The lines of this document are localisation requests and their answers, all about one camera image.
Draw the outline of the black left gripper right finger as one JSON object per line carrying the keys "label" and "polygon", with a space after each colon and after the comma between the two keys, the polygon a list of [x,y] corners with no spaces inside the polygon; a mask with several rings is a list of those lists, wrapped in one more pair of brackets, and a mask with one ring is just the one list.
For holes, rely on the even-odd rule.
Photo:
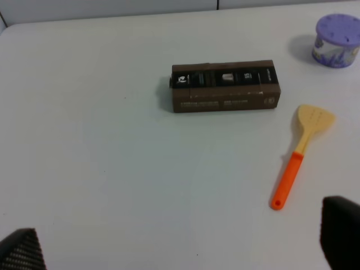
{"label": "black left gripper right finger", "polygon": [[341,196],[323,199],[320,244],[331,269],[359,269],[359,204]]}

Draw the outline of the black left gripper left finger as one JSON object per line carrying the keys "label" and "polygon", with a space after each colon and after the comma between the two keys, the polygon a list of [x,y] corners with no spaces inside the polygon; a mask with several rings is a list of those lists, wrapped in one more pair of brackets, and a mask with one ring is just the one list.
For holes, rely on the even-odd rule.
{"label": "black left gripper left finger", "polygon": [[1,269],[46,270],[35,228],[21,228],[1,241]]}

